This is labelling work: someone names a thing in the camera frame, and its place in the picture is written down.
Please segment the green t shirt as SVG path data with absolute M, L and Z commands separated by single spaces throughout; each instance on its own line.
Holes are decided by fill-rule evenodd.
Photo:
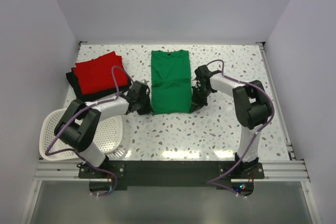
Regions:
M 154 114 L 189 113 L 192 103 L 189 52 L 151 52 L 151 105 Z

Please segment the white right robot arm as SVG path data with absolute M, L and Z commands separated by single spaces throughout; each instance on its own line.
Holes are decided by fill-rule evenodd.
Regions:
M 235 173 L 246 178 L 258 164 L 258 145 L 262 130 L 275 116 L 274 104 L 259 80 L 239 81 L 223 71 L 210 71 L 206 65 L 195 70 L 196 85 L 192 87 L 191 112 L 207 106 L 211 93 L 220 91 L 234 100 L 235 114 L 241 125 L 240 142 L 235 153 L 235 163 L 223 175 Z

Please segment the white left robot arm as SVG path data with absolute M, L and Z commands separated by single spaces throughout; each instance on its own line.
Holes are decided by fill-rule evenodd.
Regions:
M 149 86 L 135 81 L 126 94 L 95 102 L 73 100 L 54 129 L 53 142 L 61 140 L 70 146 L 80 159 L 91 164 L 90 171 L 97 178 L 108 174 L 108 157 L 93 142 L 99 122 L 132 112 L 152 113 Z

